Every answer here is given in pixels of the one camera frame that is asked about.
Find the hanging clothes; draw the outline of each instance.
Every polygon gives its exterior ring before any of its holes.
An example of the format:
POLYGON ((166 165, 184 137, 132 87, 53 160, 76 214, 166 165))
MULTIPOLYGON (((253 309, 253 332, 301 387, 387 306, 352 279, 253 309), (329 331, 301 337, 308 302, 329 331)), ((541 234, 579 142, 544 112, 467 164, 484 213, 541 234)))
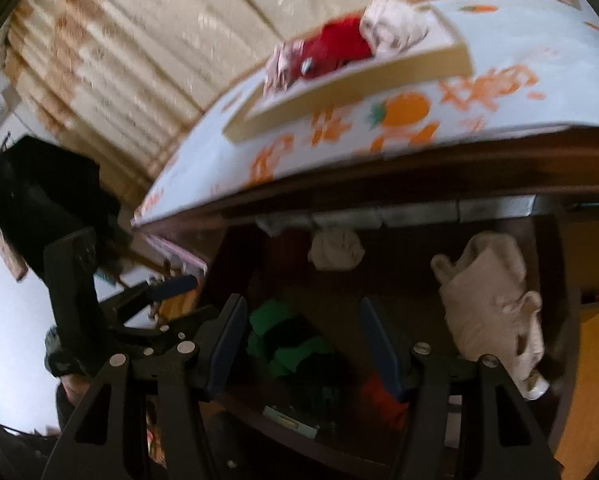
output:
POLYGON ((99 166, 83 155, 32 136, 0 153, 0 230, 44 280, 44 248, 84 227, 103 243, 120 203, 100 189, 99 166))
POLYGON ((470 361, 495 355, 522 396, 528 400, 542 396, 548 382, 534 370, 544 356, 541 297, 526 288, 526 264, 515 238, 477 234, 457 262, 437 254, 431 267, 441 285, 446 323, 461 354, 470 361))

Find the white cloth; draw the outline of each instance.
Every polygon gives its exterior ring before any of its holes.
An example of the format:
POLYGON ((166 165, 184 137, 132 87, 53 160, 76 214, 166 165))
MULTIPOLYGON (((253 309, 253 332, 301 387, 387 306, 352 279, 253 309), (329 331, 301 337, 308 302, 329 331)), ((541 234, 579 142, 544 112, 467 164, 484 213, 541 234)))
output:
POLYGON ((441 284, 446 323, 461 354, 471 361, 493 354, 526 399, 545 393, 548 383, 533 373, 544 355, 541 297, 526 291, 526 265, 515 239, 478 234, 454 265, 438 254, 431 268, 441 284))
POLYGON ((421 41, 428 26, 404 0, 373 0, 361 17, 359 32, 375 57, 394 57, 421 41))
POLYGON ((291 80, 293 60, 301 55, 304 41, 295 40, 290 43, 278 43, 273 55, 266 62, 266 81, 264 96, 286 91, 294 81, 291 80))
POLYGON ((363 257, 364 248, 355 231, 339 227, 315 233, 308 251, 308 261, 317 270, 355 269, 363 257))

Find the curtain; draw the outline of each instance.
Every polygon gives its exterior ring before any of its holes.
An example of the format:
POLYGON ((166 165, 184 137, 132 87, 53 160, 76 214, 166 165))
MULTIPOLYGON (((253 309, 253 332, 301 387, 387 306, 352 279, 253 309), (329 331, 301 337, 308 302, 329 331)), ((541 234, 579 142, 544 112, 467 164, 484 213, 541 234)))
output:
POLYGON ((278 41, 371 0, 21 0, 4 72, 102 184, 141 202, 180 141, 278 41))

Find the orange fruit print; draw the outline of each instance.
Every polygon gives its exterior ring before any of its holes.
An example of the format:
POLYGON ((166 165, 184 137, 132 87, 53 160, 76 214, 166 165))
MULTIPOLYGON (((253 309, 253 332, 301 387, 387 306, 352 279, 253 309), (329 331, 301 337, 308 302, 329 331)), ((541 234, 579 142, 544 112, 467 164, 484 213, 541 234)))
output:
POLYGON ((373 107, 371 124, 381 124, 388 128, 407 126, 421 121, 431 111, 428 98, 420 92, 408 92, 396 95, 373 107))
POLYGON ((382 133, 373 140, 369 151, 380 152, 387 140, 408 140, 411 146, 429 144, 439 127, 439 121, 430 121, 415 129, 409 126, 423 121, 430 111, 431 102, 420 92, 399 94, 375 104, 370 117, 371 125, 373 128, 381 126, 382 133))

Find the green cloth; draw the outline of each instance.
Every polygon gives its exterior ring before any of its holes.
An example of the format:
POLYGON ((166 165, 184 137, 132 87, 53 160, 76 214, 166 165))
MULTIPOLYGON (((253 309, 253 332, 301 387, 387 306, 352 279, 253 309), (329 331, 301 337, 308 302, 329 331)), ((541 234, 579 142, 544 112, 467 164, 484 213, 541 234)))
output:
POLYGON ((262 336, 278 323, 297 316, 297 313, 286 303, 268 300, 249 317, 251 326, 257 335, 262 336))
POLYGON ((281 363, 291 372, 295 373, 304 359, 313 354, 332 354, 335 351, 321 336, 307 339, 295 348, 278 348, 274 354, 274 360, 281 363))
MULTIPOLYGON (((253 357, 266 358, 267 352, 264 335, 279 323, 294 319, 298 314, 286 303, 268 300, 248 317, 253 330, 248 335, 246 351, 253 357)), ((273 377, 284 377, 297 373, 298 366, 313 354, 334 354, 335 350, 321 335, 306 339, 295 347, 275 349, 268 368, 273 377)))

